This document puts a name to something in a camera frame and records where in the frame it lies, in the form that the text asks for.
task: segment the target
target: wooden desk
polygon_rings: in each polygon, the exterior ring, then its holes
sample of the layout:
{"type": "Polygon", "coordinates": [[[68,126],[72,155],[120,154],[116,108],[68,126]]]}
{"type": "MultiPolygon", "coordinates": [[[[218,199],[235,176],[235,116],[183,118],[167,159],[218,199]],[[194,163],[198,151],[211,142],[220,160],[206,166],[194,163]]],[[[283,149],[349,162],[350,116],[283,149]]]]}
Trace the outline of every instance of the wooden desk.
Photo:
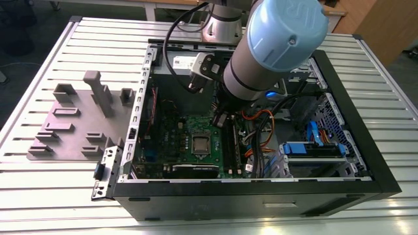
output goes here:
{"type": "Polygon", "coordinates": [[[198,5],[198,0],[146,0],[147,2],[170,3],[170,4],[184,4],[184,5],[198,5]]]}
{"type": "Polygon", "coordinates": [[[329,17],[329,33],[333,33],[341,18],[347,15],[347,11],[339,2],[335,7],[326,6],[325,0],[321,0],[319,2],[325,8],[325,14],[329,17]]]}

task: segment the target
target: table leg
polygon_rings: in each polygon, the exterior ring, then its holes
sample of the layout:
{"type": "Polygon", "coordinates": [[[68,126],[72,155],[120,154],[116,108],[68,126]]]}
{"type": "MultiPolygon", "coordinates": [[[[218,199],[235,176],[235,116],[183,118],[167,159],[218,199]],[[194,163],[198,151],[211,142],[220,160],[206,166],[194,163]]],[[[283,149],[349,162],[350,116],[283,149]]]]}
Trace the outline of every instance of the table leg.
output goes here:
{"type": "Polygon", "coordinates": [[[144,2],[147,21],[155,21],[155,3],[144,2]]]}
{"type": "Polygon", "coordinates": [[[49,4],[52,6],[52,9],[55,11],[59,11],[60,10],[60,2],[59,1],[49,1],[49,4]]]}

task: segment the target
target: white label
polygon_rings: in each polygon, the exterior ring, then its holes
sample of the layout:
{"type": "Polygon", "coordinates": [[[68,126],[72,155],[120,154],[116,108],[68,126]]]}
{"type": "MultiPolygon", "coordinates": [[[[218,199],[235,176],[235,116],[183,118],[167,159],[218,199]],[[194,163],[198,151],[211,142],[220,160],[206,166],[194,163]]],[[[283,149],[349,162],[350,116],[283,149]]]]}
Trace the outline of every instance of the white label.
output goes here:
{"type": "Polygon", "coordinates": [[[252,172],[252,165],[250,165],[250,164],[246,164],[246,171],[250,171],[250,172],[252,172]]]}
{"type": "Polygon", "coordinates": [[[214,73],[218,73],[219,72],[219,68],[220,68],[220,66],[218,64],[214,64],[214,66],[211,67],[211,71],[214,73]]]}
{"type": "Polygon", "coordinates": [[[176,56],[172,62],[172,68],[180,70],[191,70],[196,61],[194,56],[176,56]]]}

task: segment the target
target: cpu socket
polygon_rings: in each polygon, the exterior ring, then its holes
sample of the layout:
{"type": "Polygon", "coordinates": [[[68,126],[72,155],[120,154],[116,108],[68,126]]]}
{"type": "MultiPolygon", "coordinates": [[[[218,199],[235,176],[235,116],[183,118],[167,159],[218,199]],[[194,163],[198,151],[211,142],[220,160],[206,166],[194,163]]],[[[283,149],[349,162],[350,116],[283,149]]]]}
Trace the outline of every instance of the cpu socket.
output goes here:
{"type": "Polygon", "coordinates": [[[198,133],[191,136],[191,153],[195,155],[210,154],[210,133],[198,133]]]}

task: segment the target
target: metal workbench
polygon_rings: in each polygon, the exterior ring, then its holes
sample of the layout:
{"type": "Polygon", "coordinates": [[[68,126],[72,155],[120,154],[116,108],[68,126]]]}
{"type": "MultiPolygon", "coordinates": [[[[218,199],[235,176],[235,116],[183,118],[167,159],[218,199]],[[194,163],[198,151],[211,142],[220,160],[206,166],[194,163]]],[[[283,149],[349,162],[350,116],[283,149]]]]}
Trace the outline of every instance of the metal workbench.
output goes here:
{"type": "MultiPolygon", "coordinates": [[[[95,18],[68,23],[0,132],[0,231],[418,234],[418,113],[367,45],[350,35],[330,34],[319,49],[327,52],[399,181],[403,192],[390,199],[366,202],[326,218],[136,222],[118,202],[89,201],[95,163],[27,160],[56,84],[88,89],[84,71],[99,70],[111,90],[136,89],[147,40],[163,39],[170,24],[95,18]]],[[[199,41],[200,34],[175,31],[174,39],[199,41]]]]}

